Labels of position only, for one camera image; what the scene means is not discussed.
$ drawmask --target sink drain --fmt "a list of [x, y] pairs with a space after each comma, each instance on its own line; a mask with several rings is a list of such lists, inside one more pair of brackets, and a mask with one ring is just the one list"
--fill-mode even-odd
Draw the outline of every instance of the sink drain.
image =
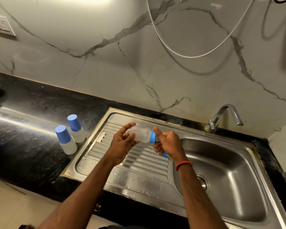
[[203, 177], [200, 173], [196, 173], [196, 175], [197, 175], [198, 181], [201, 184], [201, 187], [206, 191], [208, 189], [208, 187], [210, 187], [210, 185], [205, 180], [205, 177]]

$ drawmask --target hand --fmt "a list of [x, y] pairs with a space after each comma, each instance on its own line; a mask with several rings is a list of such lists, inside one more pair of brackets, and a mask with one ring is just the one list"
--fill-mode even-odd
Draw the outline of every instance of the hand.
[[154, 132], [160, 140], [160, 142], [154, 144], [156, 153], [162, 155], [166, 152], [176, 164], [182, 161], [188, 161], [179, 136], [175, 134], [175, 132], [162, 133], [157, 127], [154, 127]]
[[112, 162], [113, 166], [120, 164], [131, 150], [133, 146], [139, 143], [139, 141], [134, 141], [135, 134], [128, 132], [126, 130], [135, 126], [135, 122], [128, 123], [124, 125], [114, 136], [111, 145], [104, 155], [104, 159], [108, 159]]

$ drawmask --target wall socket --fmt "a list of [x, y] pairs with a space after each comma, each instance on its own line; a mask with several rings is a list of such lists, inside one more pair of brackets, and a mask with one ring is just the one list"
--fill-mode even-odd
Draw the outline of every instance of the wall socket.
[[3, 16], [0, 16], [0, 33], [16, 36], [8, 19]]

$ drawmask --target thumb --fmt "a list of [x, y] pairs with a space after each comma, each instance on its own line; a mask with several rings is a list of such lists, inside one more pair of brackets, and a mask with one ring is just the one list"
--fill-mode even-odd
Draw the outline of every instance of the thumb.
[[161, 132], [161, 130], [158, 127], [154, 127], [154, 132], [160, 141], [165, 140], [166, 137], [163, 135], [163, 133]]
[[134, 133], [129, 134], [129, 136], [124, 140], [126, 145], [129, 145], [131, 142], [133, 142], [135, 136], [136, 135]]

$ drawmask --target chrome faucet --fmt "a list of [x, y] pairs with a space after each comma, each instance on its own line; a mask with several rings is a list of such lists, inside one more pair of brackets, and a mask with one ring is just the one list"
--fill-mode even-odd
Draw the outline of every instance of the chrome faucet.
[[235, 121], [235, 124], [238, 125], [238, 126], [243, 126], [244, 124], [242, 123], [242, 120], [240, 119], [240, 116], [239, 114], [237, 113], [237, 110], [236, 108], [232, 105], [232, 104], [225, 104], [224, 106], [222, 106], [220, 108], [220, 110], [217, 112], [217, 114], [214, 116], [213, 119], [209, 120], [209, 124], [205, 127], [205, 130], [207, 132], [211, 132], [211, 133], [215, 133], [216, 132], [216, 128], [218, 126], [217, 121], [218, 119], [221, 117], [221, 115], [224, 113], [224, 111], [229, 108], [233, 118], [234, 118], [234, 121]]

